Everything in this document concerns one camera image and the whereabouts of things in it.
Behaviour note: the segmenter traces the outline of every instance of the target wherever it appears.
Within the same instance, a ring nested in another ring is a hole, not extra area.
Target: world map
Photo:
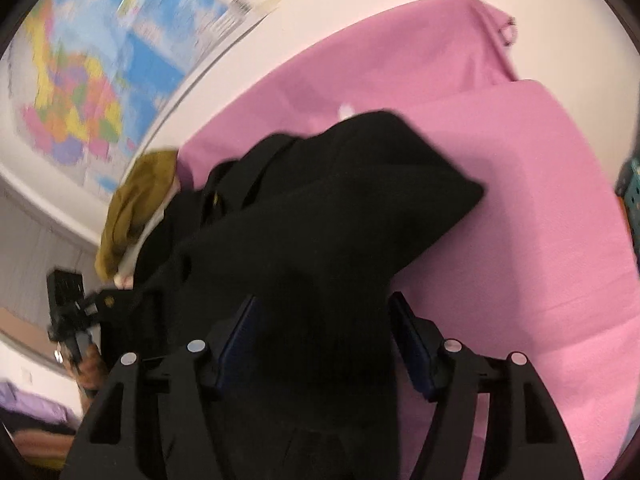
[[[223,0],[40,0],[11,46],[17,133],[108,200],[232,11]]]

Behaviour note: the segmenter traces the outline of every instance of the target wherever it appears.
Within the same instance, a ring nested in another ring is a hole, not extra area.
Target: silver screw
[[[462,350],[462,343],[457,339],[447,339],[444,342],[444,349],[449,353],[455,354]]]
[[[520,352],[514,352],[511,354],[511,360],[518,366],[524,366],[528,361],[527,356]]]
[[[202,339],[194,339],[187,345],[187,350],[192,354],[202,352],[207,347],[207,344]]]
[[[133,352],[127,352],[120,358],[120,362],[125,366],[129,366],[135,363],[137,359],[138,359],[138,356],[135,355]]]

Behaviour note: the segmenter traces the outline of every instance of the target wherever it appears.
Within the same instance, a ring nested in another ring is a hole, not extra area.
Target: black cloth
[[[389,112],[269,137],[169,204],[138,258],[127,349],[204,339],[255,295],[270,328],[253,352],[287,395],[210,405],[237,478],[396,479],[388,284],[482,194]]]
[[[7,431],[14,434],[20,430],[42,430],[49,433],[73,435],[76,431],[64,424],[49,424],[20,412],[10,412],[0,406],[0,422]]]

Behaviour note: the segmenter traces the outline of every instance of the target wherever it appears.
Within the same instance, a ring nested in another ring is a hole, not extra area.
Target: mustard yellow cloth
[[[138,241],[171,188],[177,155],[177,150],[164,150],[140,156],[113,194],[95,257],[95,271],[104,282],[116,275],[127,248]]]
[[[25,460],[31,465],[53,469],[53,471],[62,471],[66,463],[66,458],[37,458],[28,456]]]

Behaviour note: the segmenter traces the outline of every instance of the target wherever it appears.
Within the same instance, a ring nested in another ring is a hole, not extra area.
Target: pink mattress
[[[423,0],[345,29],[290,60],[213,118],[179,154],[201,185],[223,158],[338,110],[391,108],[486,197],[396,277],[419,316],[476,352],[523,351],[551,392],[587,480],[601,480],[628,427],[640,372],[640,286],[612,190],[558,102],[514,82],[511,20],[479,0]],[[402,475],[433,407],[398,365]],[[477,473],[479,410],[466,477]]]

